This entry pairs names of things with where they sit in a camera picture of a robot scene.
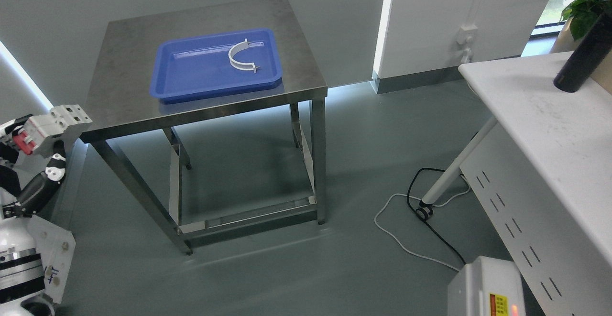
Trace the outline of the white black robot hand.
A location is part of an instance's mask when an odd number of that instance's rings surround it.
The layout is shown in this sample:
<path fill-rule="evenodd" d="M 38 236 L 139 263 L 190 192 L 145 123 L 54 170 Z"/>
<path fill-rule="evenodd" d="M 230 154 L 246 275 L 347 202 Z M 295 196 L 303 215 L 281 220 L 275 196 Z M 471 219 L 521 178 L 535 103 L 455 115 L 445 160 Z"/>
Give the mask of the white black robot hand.
<path fill-rule="evenodd" d="M 67 152 L 55 142 L 50 157 L 24 154 L 13 142 L 31 114 L 1 125 L 1 218 L 30 217 L 42 211 L 67 174 Z"/>

